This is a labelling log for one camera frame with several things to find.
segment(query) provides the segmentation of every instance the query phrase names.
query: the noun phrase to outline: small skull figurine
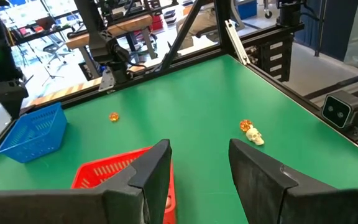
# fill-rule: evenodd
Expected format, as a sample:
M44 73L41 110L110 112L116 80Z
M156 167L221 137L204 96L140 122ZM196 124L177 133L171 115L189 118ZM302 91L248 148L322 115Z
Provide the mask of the small skull figurine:
M262 135L254 127L251 127L246 132L246 136L247 136L248 140L253 141L257 146L261 146L261 145L265 144L265 141L262 139Z

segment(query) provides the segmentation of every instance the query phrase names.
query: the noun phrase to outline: camera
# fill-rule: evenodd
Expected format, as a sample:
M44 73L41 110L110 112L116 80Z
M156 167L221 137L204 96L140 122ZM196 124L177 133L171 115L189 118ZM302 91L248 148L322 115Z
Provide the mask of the camera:
M330 123L343 129L352 124L357 112L358 97L341 90L327 95L321 114Z

